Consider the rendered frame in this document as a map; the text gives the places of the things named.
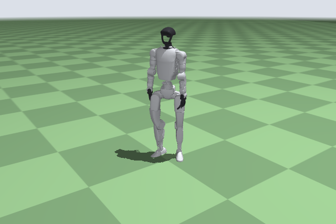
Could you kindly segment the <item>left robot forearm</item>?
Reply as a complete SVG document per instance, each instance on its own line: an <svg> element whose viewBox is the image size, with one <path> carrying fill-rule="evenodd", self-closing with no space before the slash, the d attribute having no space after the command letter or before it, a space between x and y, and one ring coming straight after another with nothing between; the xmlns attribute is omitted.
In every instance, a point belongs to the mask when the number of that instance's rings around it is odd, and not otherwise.
<svg viewBox="0 0 336 224"><path fill-rule="evenodd" d="M179 84L180 84L180 96L181 96L181 94L183 94L184 98L187 97L187 93L186 93L186 74L185 73L184 73L184 80L180 80Z"/></svg>

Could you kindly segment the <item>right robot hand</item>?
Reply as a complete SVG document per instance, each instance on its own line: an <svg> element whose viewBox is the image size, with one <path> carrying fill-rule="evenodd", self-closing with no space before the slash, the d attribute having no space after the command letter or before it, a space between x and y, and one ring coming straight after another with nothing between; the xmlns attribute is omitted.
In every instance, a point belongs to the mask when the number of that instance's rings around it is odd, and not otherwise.
<svg viewBox="0 0 336 224"><path fill-rule="evenodd" d="M152 95L153 91L151 91L151 89L148 89L147 94L149 94L149 100L151 99L151 95Z"/></svg>

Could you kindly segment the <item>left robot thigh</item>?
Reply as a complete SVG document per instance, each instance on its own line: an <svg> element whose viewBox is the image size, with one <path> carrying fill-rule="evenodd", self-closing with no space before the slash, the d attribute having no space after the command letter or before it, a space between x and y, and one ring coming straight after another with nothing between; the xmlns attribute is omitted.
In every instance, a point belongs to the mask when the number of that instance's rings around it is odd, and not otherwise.
<svg viewBox="0 0 336 224"><path fill-rule="evenodd" d="M178 129L178 127L183 128L185 105L182 108L179 108L177 110L180 104L181 104L180 92L175 91L174 92L174 110L175 110L175 115L176 115L175 129Z"/></svg>

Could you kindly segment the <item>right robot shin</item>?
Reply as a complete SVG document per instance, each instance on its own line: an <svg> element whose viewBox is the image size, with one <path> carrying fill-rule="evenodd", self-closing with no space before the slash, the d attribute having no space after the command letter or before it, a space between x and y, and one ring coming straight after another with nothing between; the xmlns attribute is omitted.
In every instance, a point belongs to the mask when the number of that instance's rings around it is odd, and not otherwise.
<svg viewBox="0 0 336 224"><path fill-rule="evenodd" d="M156 139L156 144L159 147L157 150L159 150L159 151L163 150L164 133L165 133L165 129L160 130L160 129L156 128L156 126L154 125L154 135L155 135L155 139Z"/></svg>

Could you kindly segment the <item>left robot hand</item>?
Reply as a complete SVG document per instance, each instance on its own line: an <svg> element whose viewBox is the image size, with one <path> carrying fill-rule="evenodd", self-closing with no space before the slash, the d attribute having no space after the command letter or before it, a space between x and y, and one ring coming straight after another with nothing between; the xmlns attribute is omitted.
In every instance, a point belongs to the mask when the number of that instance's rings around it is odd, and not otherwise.
<svg viewBox="0 0 336 224"><path fill-rule="evenodd" d="M184 98L184 95L183 94L181 94L181 96L180 96L180 99L181 99L181 104L180 104L180 106L177 108L177 110L179 109L179 108L182 108L184 105L185 105L185 100L186 100L186 97Z"/></svg>

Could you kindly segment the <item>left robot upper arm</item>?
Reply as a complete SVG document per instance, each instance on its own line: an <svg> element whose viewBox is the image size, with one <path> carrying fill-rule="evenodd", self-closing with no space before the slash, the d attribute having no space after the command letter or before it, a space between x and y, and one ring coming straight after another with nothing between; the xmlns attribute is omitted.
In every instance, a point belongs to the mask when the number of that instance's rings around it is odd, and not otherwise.
<svg viewBox="0 0 336 224"><path fill-rule="evenodd" d="M187 54L184 51L176 51L176 57L179 60L178 67L179 67L179 73L177 73L177 79L184 80L184 73L186 69L186 58Z"/></svg>

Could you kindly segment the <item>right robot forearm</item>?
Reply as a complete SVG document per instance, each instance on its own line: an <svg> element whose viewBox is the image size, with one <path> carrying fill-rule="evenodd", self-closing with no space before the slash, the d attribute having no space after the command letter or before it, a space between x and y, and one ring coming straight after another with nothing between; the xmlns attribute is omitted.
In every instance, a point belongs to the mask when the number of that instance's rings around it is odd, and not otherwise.
<svg viewBox="0 0 336 224"><path fill-rule="evenodd" d="M153 90L154 76L148 74L147 79L148 79L148 81L147 81L147 89L146 90L148 91L148 89L151 89L151 91L152 91Z"/></svg>

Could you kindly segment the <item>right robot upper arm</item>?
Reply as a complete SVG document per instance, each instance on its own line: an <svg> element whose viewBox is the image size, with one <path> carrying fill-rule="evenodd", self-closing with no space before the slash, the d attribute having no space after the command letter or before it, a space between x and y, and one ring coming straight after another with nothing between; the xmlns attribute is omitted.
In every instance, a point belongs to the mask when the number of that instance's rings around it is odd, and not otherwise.
<svg viewBox="0 0 336 224"><path fill-rule="evenodd" d="M148 69L148 74L152 76L156 74L156 50L157 48L150 50L150 68Z"/></svg>

